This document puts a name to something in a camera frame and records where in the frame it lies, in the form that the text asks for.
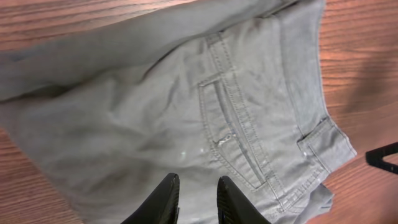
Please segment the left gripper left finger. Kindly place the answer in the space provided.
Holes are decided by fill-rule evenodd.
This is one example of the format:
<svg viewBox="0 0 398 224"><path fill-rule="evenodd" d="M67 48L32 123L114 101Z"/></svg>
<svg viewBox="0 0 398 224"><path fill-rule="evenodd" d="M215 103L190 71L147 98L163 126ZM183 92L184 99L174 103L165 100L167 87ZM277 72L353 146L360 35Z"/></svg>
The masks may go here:
<svg viewBox="0 0 398 224"><path fill-rule="evenodd" d="M176 224L179 193L179 176L167 174L141 206L121 224Z"/></svg>

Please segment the grey shorts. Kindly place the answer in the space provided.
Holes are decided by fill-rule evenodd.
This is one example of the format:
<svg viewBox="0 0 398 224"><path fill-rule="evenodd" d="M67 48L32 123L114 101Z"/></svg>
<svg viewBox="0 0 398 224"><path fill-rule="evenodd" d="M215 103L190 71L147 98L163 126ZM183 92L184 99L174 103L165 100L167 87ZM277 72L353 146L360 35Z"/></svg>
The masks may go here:
<svg viewBox="0 0 398 224"><path fill-rule="evenodd" d="M327 112L323 1L194 1L1 54L1 126L85 223L120 223L170 172L180 223L229 176L272 223L329 211L356 155Z"/></svg>

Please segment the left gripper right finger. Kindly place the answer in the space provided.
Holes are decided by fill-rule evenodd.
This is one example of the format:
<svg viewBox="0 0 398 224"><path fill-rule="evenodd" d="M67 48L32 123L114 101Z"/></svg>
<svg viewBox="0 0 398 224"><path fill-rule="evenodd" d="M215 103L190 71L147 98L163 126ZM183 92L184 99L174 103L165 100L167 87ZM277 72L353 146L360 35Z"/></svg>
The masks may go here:
<svg viewBox="0 0 398 224"><path fill-rule="evenodd" d="M271 224L228 176L219 178L216 200L219 224Z"/></svg>

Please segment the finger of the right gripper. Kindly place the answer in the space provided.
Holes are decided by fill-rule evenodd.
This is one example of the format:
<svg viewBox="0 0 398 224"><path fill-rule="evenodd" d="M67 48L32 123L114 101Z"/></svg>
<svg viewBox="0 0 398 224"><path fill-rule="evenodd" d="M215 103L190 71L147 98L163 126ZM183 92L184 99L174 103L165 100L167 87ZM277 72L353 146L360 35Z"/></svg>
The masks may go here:
<svg viewBox="0 0 398 224"><path fill-rule="evenodd" d="M384 160L386 156L397 154L397 142L373 149L365 153L366 162L373 167L397 174L397 165Z"/></svg>

